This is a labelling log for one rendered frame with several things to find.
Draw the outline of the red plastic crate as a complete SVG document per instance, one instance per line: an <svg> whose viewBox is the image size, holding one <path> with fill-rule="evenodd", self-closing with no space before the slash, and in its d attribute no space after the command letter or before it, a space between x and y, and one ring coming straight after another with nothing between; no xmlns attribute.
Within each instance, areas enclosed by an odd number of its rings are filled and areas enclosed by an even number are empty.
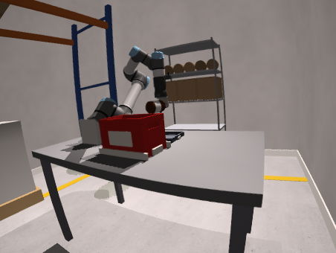
<svg viewBox="0 0 336 253"><path fill-rule="evenodd" d="M148 153L148 157L152 156L152 149L161 144L163 149L167 148L163 113L104 119L98 120L103 148Z"/></svg>

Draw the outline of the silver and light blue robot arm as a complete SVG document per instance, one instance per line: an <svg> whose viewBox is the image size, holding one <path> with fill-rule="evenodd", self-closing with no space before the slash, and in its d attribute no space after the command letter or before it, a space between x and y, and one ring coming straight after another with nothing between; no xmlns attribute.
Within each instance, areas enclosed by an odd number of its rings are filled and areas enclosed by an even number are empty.
<svg viewBox="0 0 336 253"><path fill-rule="evenodd" d="M124 66L123 73L126 79L132 82L132 87L124 102L117 106L113 99L105 97L99 102L94 113L87 119L96 119L98 121L98 119L102 118L132 114L131 108L135 105L140 91L146 89L149 84L149 77L136 69L138 64L143 63L151 71L160 68L164 69L164 55L162 52L154 52L151 57L148 53L134 46L129 52L129 56L131 58L128 64Z"/></svg>

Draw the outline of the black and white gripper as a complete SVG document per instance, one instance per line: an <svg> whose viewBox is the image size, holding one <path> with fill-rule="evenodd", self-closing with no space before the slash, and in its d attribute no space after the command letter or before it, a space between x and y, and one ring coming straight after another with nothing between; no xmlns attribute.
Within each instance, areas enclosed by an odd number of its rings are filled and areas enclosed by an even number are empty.
<svg viewBox="0 0 336 253"><path fill-rule="evenodd" d="M155 97L162 101L164 101L163 98L165 98L165 105L166 107L169 107L166 91L166 79L172 79L172 76L169 75L169 72L167 72L168 75L165 75L165 69L155 69L152 70L152 73L155 87Z"/></svg>

